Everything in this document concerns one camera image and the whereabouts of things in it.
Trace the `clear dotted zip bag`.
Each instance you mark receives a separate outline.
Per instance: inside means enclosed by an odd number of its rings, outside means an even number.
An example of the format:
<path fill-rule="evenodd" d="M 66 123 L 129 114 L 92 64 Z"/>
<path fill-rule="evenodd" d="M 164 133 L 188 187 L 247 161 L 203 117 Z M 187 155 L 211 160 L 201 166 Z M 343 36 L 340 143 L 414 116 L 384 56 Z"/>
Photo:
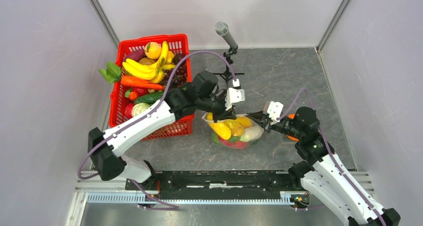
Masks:
<path fill-rule="evenodd" d="M 264 132 L 245 114 L 238 114 L 236 119 L 214 122 L 212 113 L 205 113 L 202 120 L 212 129 L 211 139 L 215 144 L 232 149 L 245 149 L 257 143 Z"/>

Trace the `yellow squash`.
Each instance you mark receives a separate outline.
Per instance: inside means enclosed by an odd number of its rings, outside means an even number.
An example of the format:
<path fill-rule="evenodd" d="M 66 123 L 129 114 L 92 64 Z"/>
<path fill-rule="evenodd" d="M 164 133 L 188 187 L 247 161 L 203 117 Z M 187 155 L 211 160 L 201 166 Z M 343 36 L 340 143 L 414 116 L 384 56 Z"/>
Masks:
<path fill-rule="evenodd" d="M 218 123 L 211 122 L 211 123 L 209 123 L 209 126 L 223 140 L 229 140 L 232 137 L 231 129 L 225 123 L 222 123 L 222 122 L 218 122 Z"/>

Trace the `red toy apple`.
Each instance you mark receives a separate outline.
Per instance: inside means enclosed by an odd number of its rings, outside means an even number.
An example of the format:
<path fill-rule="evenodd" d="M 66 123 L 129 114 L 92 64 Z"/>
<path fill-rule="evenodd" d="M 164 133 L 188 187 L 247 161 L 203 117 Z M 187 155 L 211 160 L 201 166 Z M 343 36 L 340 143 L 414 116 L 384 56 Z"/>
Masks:
<path fill-rule="evenodd" d="M 228 140 L 224 140 L 221 137 L 218 137 L 218 142 L 224 147 L 232 149 L 245 149 L 249 146 L 248 142 L 242 142 L 239 137 L 231 137 Z"/>

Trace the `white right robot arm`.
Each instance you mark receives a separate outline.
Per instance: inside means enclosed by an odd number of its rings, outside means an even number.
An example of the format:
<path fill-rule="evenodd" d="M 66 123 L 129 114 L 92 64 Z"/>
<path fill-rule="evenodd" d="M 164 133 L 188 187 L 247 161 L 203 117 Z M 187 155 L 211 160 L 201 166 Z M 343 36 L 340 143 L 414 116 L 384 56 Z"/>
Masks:
<path fill-rule="evenodd" d="M 288 170 L 292 189 L 305 189 L 315 195 L 345 226 L 399 225 L 399 213 L 377 202 L 343 165 L 320 133 L 315 110 L 300 107 L 278 122 L 273 115 L 255 112 L 247 117 L 267 132 L 276 131 L 297 140 L 295 148 L 303 161 Z"/>

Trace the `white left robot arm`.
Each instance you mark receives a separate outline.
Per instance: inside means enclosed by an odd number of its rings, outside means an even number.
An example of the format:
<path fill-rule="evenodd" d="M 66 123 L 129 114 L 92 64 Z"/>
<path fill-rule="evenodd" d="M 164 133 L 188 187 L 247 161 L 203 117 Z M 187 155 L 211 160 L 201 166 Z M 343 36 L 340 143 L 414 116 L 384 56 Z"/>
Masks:
<path fill-rule="evenodd" d="M 215 121 L 235 119 L 235 103 L 245 100 L 238 79 L 226 90 L 225 97 L 214 94 L 218 78 L 208 72 L 198 73 L 192 82 L 164 91 L 161 99 L 141 114 L 128 121 L 101 131 L 92 129 L 88 134 L 88 157 L 103 181 L 122 175 L 133 179 L 145 190 L 152 189 L 157 177 L 144 162 L 124 159 L 125 152 L 154 131 L 173 124 L 196 110 L 213 113 Z"/>

